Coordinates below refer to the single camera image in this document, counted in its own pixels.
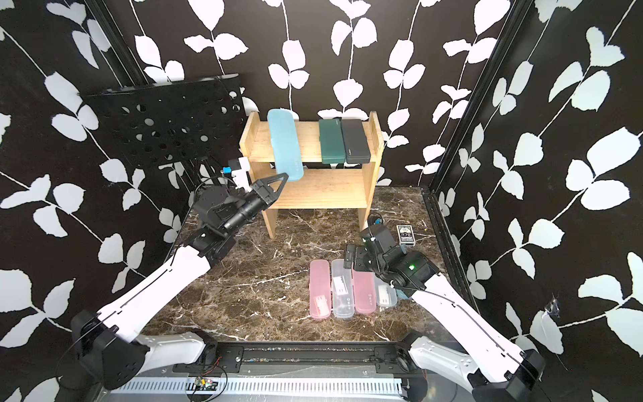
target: wooden shelf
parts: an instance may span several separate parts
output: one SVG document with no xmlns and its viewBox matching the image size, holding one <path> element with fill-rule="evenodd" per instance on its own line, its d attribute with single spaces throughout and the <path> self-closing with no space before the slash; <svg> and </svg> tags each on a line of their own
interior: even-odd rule
<svg viewBox="0 0 643 402">
<path fill-rule="evenodd" d="M 371 127 L 369 122 L 362 122 L 364 132 L 370 150 L 370 161 L 377 158 L 376 148 L 371 139 Z M 295 122 L 299 138 L 299 148 L 302 152 L 302 162 L 321 162 L 322 147 L 320 145 L 320 127 L 318 122 Z M 240 143 L 249 145 L 245 138 L 241 138 Z M 250 162 L 274 162 L 273 146 L 270 144 L 270 128 L 268 122 L 259 122 L 258 128 L 252 141 L 248 154 Z"/>
</svg>

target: leaf pattern wallpaper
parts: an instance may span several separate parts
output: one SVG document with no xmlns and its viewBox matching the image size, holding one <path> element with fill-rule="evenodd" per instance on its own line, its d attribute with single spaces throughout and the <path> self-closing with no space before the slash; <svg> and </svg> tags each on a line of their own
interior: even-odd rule
<svg viewBox="0 0 643 402">
<path fill-rule="evenodd" d="M 439 183 L 471 294 L 552 400 L 640 398 L 642 15 L 534 1 Z"/>
<path fill-rule="evenodd" d="M 0 400 L 70 400 L 71 318 L 163 262 L 195 186 L 95 134 L 78 94 L 120 86 L 120 65 L 85 4 L 0 1 L 0 51 Z"/>
</svg>

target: wooden shelf leg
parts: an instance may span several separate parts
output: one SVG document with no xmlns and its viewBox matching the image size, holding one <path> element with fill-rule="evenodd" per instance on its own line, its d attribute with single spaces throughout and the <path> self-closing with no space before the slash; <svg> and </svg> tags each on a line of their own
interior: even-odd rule
<svg viewBox="0 0 643 402">
<path fill-rule="evenodd" d="M 263 210 L 263 211 L 261 211 L 261 214 L 264 216 L 264 221 L 266 222 L 266 228 L 268 229 L 268 235 L 270 235 L 271 239 L 274 239 L 275 234 L 276 234 L 277 211 L 279 211 L 279 210 Z"/>
</svg>

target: white leaf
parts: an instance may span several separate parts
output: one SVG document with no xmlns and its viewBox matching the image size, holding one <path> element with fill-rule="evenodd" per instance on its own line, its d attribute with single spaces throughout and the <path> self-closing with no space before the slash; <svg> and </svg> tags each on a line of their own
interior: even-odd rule
<svg viewBox="0 0 643 402">
<path fill-rule="evenodd" d="M 23 402 L 54 402 L 58 391 L 59 386 L 56 379 L 50 378 L 36 385 L 29 395 L 24 397 Z"/>
<path fill-rule="evenodd" d="M 415 172 L 416 170 L 424 169 L 424 166 L 415 164 L 415 165 L 407 165 L 404 168 L 409 172 Z"/>
<path fill-rule="evenodd" d="M 592 390 L 592 402 L 609 402 L 609 401 L 603 395 L 600 395 L 595 390 Z"/>
<path fill-rule="evenodd" d="M 143 71 L 157 84 L 169 81 L 169 78 L 167 78 L 167 74 L 165 73 L 165 70 L 162 68 L 146 67 L 143 69 Z"/>
<path fill-rule="evenodd" d="M 143 260 L 143 249 L 145 249 L 145 240 L 137 241 L 127 251 L 127 266 L 131 270 L 137 270 Z"/>
<path fill-rule="evenodd" d="M 174 219 L 174 213 L 167 208 L 161 208 L 159 212 L 159 222 L 165 226 L 172 227 L 172 220 Z"/>
<path fill-rule="evenodd" d="M 223 15 L 223 0 L 188 0 L 188 3 L 208 31 L 217 26 Z"/>
<path fill-rule="evenodd" d="M 47 317 L 60 317 L 69 305 L 69 294 L 74 288 L 74 281 L 68 280 L 53 288 L 44 299 L 43 310 Z"/>
<path fill-rule="evenodd" d="M 514 259 L 516 265 L 519 266 L 531 279 L 534 278 L 536 275 L 536 263 L 529 251 L 524 248 L 516 248 L 511 253 L 511 257 Z"/>
<path fill-rule="evenodd" d="M 450 188 L 449 191 L 446 192 L 446 200 L 445 204 L 448 206 L 453 206 L 453 203 L 455 202 L 455 190 L 453 188 Z"/>
<path fill-rule="evenodd" d="M 567 168 L 565 185 L 571 191 L 580 191 L 588 188 L 594 176 L 590 167 L 583 161 L 573 159 Z"/>
<path fill-rule="evenodd" d="M 478 159 L 475 156 L 470 157 L 469 160 L 467 161 L 467 164 L 471 168 L 471 172 L 474 172 L 474 173 L 477 172 L 478 169 L 480 168 L 480 161 L 478 161 Z"/>
<path fill-rule="evenodd" d="M 585 279 L 585 282 L 578 288 L 578 297 L 598 297 L 619 304 L 623 303 L 620 282 L 611 275 L 599 275 Z"/>
<path fill-rule="evenodd" d="M 600 29 L 592 26 L 585 33 L 587 43 L 590 45 L 590 66 L 610 67 L 625 59 L 620 47 L 612 44 L 605 46 L 605 37 Z"/>
<path fill-rule="evenodd" d="M 478 280 L 487 280 L 491 278 L 491 267 L 489 261 L 480 260 L 476 262 L 476 278 Z"/>
<path fill-rule="evenodd" d="M 94 59 L 94 53 L 91 52 L 91 38 L 89 38 L 89 35 L 81 31 L 74 31 L 71 33 L 71 37 L 74 39 L 78 51 L 85 60 L 87 60 L 89 65 L 98 68 L 96 59 Z"/>
<path fill-rule="evenodd" d="M 44 201 L 49 194 L 49 189 L 51 187 L 51 180 L 49 175 L 46 174 L 41 178 L 37 178 L 32 181 L 28 190 L 17 191 L 12 195 L 8 196 L 2 203 L 0 203 L 0 208 L 8 209 L 13 208 L 18 205 L 32 203 L 34 201 Z"/>
<path fill-rule="evenodd" d="M 507 317 L 510 323 L 514 324 L 518 335 L 522 335 L 522 323 L 516 314 L 516 310 L 514 310 L 513 306 L 509 302 L 507 302 L 505 307 L 505 317 Z"/>
<path fill-rule="evenodd" d="M 556 9 L 557 0 L 535 0 L 534 6 L 538 10 L 538 19 L 541 23 L 549 21 Z"/>
<path fill-rule="evenodd" d="M 141 201 L 141 192 L 137 188 L 130 188 L 123 194 L 123 211 Z"/>
<path fill-rule="evenodd" d="M 402 127 L 409 118 L 408 108 L 396 110 L 393 113 L 388 115 L 387 123 L 388 129 L 391 130 L 391 134 L 398 128 Z"/>
<path fill-rule="evenodd" d="M 48 235 L 55 237 L 65 237 L 67 232 L 60 225 L 56 207 L 53 205 L 44 206 L 36 209 L 33 213 L 33 221 Z"/>
<path fill-rule="evenodd" d="M 621 342 L 643 356 L 643 311 L 620 308 L 606 311 L 607 325 Z"/>
<path fill-rule="evenodd" d="M 476 34 L 480 35 L 500 21 L 509 11 L 510 5 L 509 0 L 480 0 L 473 11 Z"/>
<path fill-rule="evenodd" d="M 514 342 L 524 351 L 534 349 L 536 352 L 538 352 L 538 348 L 536 347 L 536 345 L 534 345 L 534 342 L 532 342 L 531 339 L 527 338 L 525 335 L 520 335 Z"/>
<path fill-rule="evenodd" d="M 87 132 L 83 128 L 80 121 L 68 114 L 56 114 L 51 119 L 51 125 L 60 134 L 74 141 L 84 141 L 87 139 Z"/>
<path fill-rule="evenodd" d="M 103 264 L 123 262 L 123 238 L 120 234 L 114 233 L 103 240 L 98 251 L 98 261 Z"/>
<path fill-rule="evenodd" d="M 442 92 L 449 95 L 451 100 L 462 99 L 471 93 L 471 91 L 466 88 L 455 89 L 450 85 L 443 85 L 440 87 L 440 89 L 442 90 Z"/>
<path fill-rule="evenodd" d="M 458 150 L 458 156 L 460 157 L 460 167 L 464 168 L 467 166 L 467 161 L 469 160 L 469 154 L 465 148 L 460 148 Z"/>
<path fill-rule="evenodd" d="M 355 99 L 359 98 L 364 87 L 353 78 L 350 78 L 336 82 L 335 85 L 332 86 L 332 90 L 335 92 L 337 101 L 339 101 L 343 107 L 346 107 Z"/>
<path fill-rule="evenodd" d="M 424 156 L 424 161 L 428 163 L 444 154 L 444 151 L 445 148 L 440 144 L 433 144 L 424 147 L 424 149 L 422 150 L 422 155 Z"/>
<path fill-rule="evenodd" d="M 404 71 L 412 55 L 413 42 L 408 39 L 398 39 L 388 57 L 388 65 L 399 71 Z"/>
<path fill-rule="evenodd" d="M 514 154 L 514 166 L 532 166 L 543 160 L 543 140 L 530 132 L 520 136 Z"/>
<path fill-rule="evenodd" d="M 127 273 L 129 272 L 129 267 L 125 266 L 121 272 L 119 272 L 116 276 L 116 280 L 114 281 L 114 284 L 112 285 L 112 293 L 116 293 L 117 291 L 123 289 L 125 287 L 125 282 L 127 280 Z"/>
<path fill-rule="evenodd" d="M 24 317 L 0 340 L 1 347 L 18 347 L 26 345 L 29 337 L 45 319 L 44 313 L 35 313 Z"/>
<path fill-rule="evenodd" d="M 95 19 L 88 19 L 87 27 L 89 28 L 89 35 L 91 36 L 91 40 L 94 42 L 98 50 L 108 51 L 109 48 L 112 47 L 111 43 L 109 43 L 109 41 L 107 40 L 103 29 L 101 29 L 100 25 L 98 25 L 98 22 Z"/>
<path fill-rule="evenodd" d="M 643 260 L 638 255 L 629 252 L 628 265 L 632 274 L 632 296 L 640 302 L 643 300 Z"/>
<path fill-rule="evenodd" d="M 608 210 L 629 200 L 629 189 L 618 180 L 594 181 L 581 197 L 581 204 L 592 211 Z"/>
<path fill-rule="evenodd" d="M 136 52 L 144 63 L 163 68 L 161 65 L 161 53 L 159 53 L 159 48 L 156 46 L 154 39 L 148 36 L 135 35 L 134 42 Z"/>
<path fill-rule="evenodd" d="M 511 84 L 509 85 L 509 90 L 507 92 L 514 95 L 520 95 L 527 86 L 527 82 L 529 81 L 529 76 L 531 75 L 531 70 L 533 68 L 534 65 L 529 61 L 523 61 L 520 63 L 518 68 L 516 68 L 514 77 L 511 79 Z"/>
<path fill-rule="evenodd" d="M 69 8 L 60 3 L 47 3 L 46 7 L 50 13 L 69 18 L 80 26 L 82 26 L 83 21 L 85 21 L 87 17 L 85 5 L 81 3 L 72 3 Z"/>
<path fill-rule="evenodd" d="M 343 21 L 335 21 L 335 25 L 332 26 L 331 45 L 337 56 L 340 55 L 341 44 L 344 43 L 350 32 L 350 26 Z"/>
<path fill-rule="evenodd" d="M 443 44 L 442 49 L 444 49 L 447 56 L 451 57 L 460 53 L 461 51 L 471 50 L 471 44 L 464 39 L 459 39 L 457 41 L 451 41 Z"/>
<path fill-rule="evenodd" d="M 402 84 L 402 79 L 404 78 L 404 74 L 402 74 L 402 71 L 396 70 L 396 69 L 390 69 L 384 72 L 384 81 L 386 81 L 386 86 L 389 88 L 397 88 Z"/>
<path fill-rule="evenodd" d="M 529 334 L 542 343 L 550 352 L 563 353 L 563 334 L 549 314 L 538 311 L 531 322 Z"/>
<path fill-rule="evenodd" d="M 366 114 L 366 112 L 364 112 L 362 109 L 358 109 L 357 107 L 351 107 L 350 109 L 346 109 L 346 111 L 341 114 L 341 117 L 368 120 L 368 115 Z"/>
<path fill-rule="evenodd" d="M 505 95 L 504 98 L 502 98 L 502 102 L 500 103 L 500 115 L 504 116 L 505 114 L 511 112 L 513 109 L 516 108 L 516 98 L 514 98 L 513 95 Z"/>
<path fill-rule="evenodd" d="M 100 164 L 103 177 L 112 183 L 127 183 L 125 165 L 118 159 L 109 159 Z"/>
<path fill-rule="evenodd" d="M 458 101 L 458 103 L 453 106 L 453 109 L 451 109 L 451 112 L 449 113 L 449 118 L 452 119 L 457 119 L 462 117 L 464 114 L 464 111 L 467 109 L 467 105 L 469 104 L 468 100 L 461 100 Z"/>
<path fill-rule="evenodd" d="M 520 173 L 518 172 L 506 172 L 505 175 L 502 176 L 502 179 L 500 179 L 500 185 L 506 192 L 512 194 L 518 199 L 522 199 L 523 194 L 525 193 L 522 176 L 520 176 Z"/>
<path fill-rule="evenodd" d="M 404 73 L 404 89 L 411 89 L 414 87 L 424 74 L 425 67 L 422 64 L 414 64 L 410 69 Z"/>
<path fill-rule="evenodd" d="M 598 110 L 610 91 L 610 76 L 600 70 L 581 82 L 572 95 L 572 106 L 580 110 Z"/>
<path fill-rule="evenodd" d="M 32 305 L 32 282 L 21 270 L 0 270 L 0 313 Z"/>
<path fill-rule="evenodd" d="M 549 91 L 549 102 L 551 102 L 556 95 L 558 95 L 565 88 L 580 82 L 583 79 L 583 68 L 581 63 L 575 61 L 556 78 L 556 82 L 552 89 Z"/>
<path fill-rule="evenodd" d="M 375 24 L 366 17 L 360 18 L 353 29 L 353 45 L 357 48 L 366 48 L 374 42 L 377 42 Z"/>
<path fill-rule="evenodd" d="M 471 225 L 471 233 L 478 240 L 482 240 L 484 236 L 484 221 L 482 219 L 476 219 L 476 221 Z"/>
<path fill-rule="evenodd" d="M 78 89 L 65 77 L 58 73 L 54 73 L 44 80 L 44 85 L 47 87 L 49 94 L 58 101 L 61 105 L 76 113 L 82 99 L 78 95 Z"/>
<path fill-rule="evenodd" d="M 509 166 L 507 166 L 507 158 L 505 158 L 500 151 L 493 151 L 493 165 L 498 169 L 501 169 L 503 172 L 509 171 Z"/>
<path fill-rule="evenodd" d="M 205 48 L 214 48 L 214 42 L 203 35 L 191 36 L 183 39 L 183 43 L 191 47 L 197 53 L 202 52 Z"/>
<path fill-rule="evenodd" d="M 433 174 L 438 171 L 440 167 L 440 162 L 428 163 L 423 169 L 422 174 Z"/>
<path fill-rule="evenodd" d="M 440 117 L 444 115 L 448 110 L 451 109 L 451 104 L 445 100 L 440 102 L 438 106 L 435 108 L 433 111 L 433 124 L 436 124 L 438 120 L 440 120 Z"/>
<path fill-rule="evenodd" d="M 538 219 L 529 232 L 529 242 L 542 248 L 554 248 L 561 244 L 564 234 L 552 221 Z"/>
<path fill-rule="evenodd" d="M 250 112 L 259 111 L 259 108 L 257 107 L 257 104 L 255 103 L 254 100 L 250 98 L 246 98 L 245 96 L 242 96 L 241 100 L 243 101 L 243 108 L 246 111 L 246 116 L 249 116 Z"/>
<path fill-rule="evenodd" d="M 520 227 L 520 223 L 518 222 L 517 218 L 514 218 L 511 221 L 509 227 L 507 228 L 507 231 L 509 232 L 509 235 L 511 235 L 511 238 L 514 239 L 514 244 L 516 245 L 516 247 L 520 247 L 523 244 L 525 235 L 523 235 L 522 228 Z"/>
<path fill-rule="evenodd" d="M 455 235 L 451 235 L 451 242 L 453 243 L 456 255 L 460 257 L 460 241 Z"/>
<path fill-rule="evenodd" d="M 472 219 L 476 219 L 476 208 L 474 206 L 470 206 L 469 209 L 467 209 L 467 212 L 464 213 L 464 217 L 462 218 L 462 222 Z"/>
<path fill-rule="evenodd" d="M 293 71 L 289 75 L 290 83 L 295 89 L 301 89 L 306 84 L 306 81 L 308 81 L 309 75 L 310 74 L 304 70 Z"/>
<path fill-rule="evenodd" d="M 587 160 L 598 176 L 632 159 L 639 147 L 638 137 L 621 127 L 596 141 L 587 151 Z"/>
<path fill-rule="evenodd" d="M 76 212 L 83 201 L 85 190 L 71 183 L 63 183 L 53 189 L 56 204 L 68 214 Z"/>
<path fill-rule="evenodd" d="M 170 81 L 183 81 L 185 72 L 183 65 L 176 60 L 170 60 L 165 64 L 165 75 Z"/>
<path fill-rule="evenodd" d="M 303 53 L 302 44 L 299 41 L 285 41 L 282 46 L 282 54 L 289 71 L 303 68 L 306 65 L 306 55 Z"/>
<path fill-rule="evenodd" d="M 469 55 L 467 56 L 467 62 L 470 64 L 476 64 L 481 61 L 487 60 L 489 56 L 491 56 L 491 52 L 495 47 L 496 47 L 496 38 L 480 39 L 478 42 L 475 42 L 472 45 L 471 50 L 469 50 Z"/>
<path fill-rule="evenodd" d="M 395 148 L 406 144 L 408 144 L 408 139 L 405 136 L 392 136 L 386 142 L 386 147 Z"/>
<path fill-rule="evenodd" d="M 471 135 L 471 153 L 476 152 L 484 142 L 484 130 L 482 129 L 482 124 L 478 124 L 476 128 L 473 129 L 473 134 Z"/>
<path fill-rule="evenodd" d="M 341 117 L 341 112 L 337 109 L 324 109 L 318 111 L 317 115 L 321 118 L 335 118 Z"/>
<path fill-rule="evenodd" d="M 485 300 L 487 298 L 487 292 L 485 292 L 483 285 L 481 285 L 479 282 L 473 282 L 472 284 L 469 285 L 469 289 L 471 290 L 471 294 L 480 300 Z"/>
<path fill-rule="evenodd" d="M 498 82 L 496 83 L 496 89 L 493 90 L 493 99 L 491 100 L 491 104 L 495 107 L 498 107 L 498 105 L 500 105 L 500 102 L 502 102 L 502 98 L 504 98 L 506 94 L 507 80 L 505 80 L 503 77 L 500 77 L 500 79 L 498 79 Z"/>
</svg>

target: dark marble surface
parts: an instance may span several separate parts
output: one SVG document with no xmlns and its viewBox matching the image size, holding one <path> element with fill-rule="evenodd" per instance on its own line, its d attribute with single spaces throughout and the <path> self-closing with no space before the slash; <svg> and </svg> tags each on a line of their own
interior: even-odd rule
<svg viewBox="0 0 643 402">
<path fill-rule="evenodd" d="M 419 188 L 377 187 L 372 212 L 397 238 L 397 224 L 412 224 L 419 250 L 442 271 L 444 261 Z M 191 215 L 179 240 L 197 227 Z M 343 258 L 344 245 L 360 242 L 356 210 L 280 210 L 277 235 L 264 220 L 244 226 L 223 261 L 193 281 L 144 328 L 145 334 L 176 334 L 201 328 L 219 340 L 396 341 L 410 329 L 435 340 L 451 335 L 410 300 L 348 320 L 309 316 L 308 267 L 314 259 Z"/>
</svg>

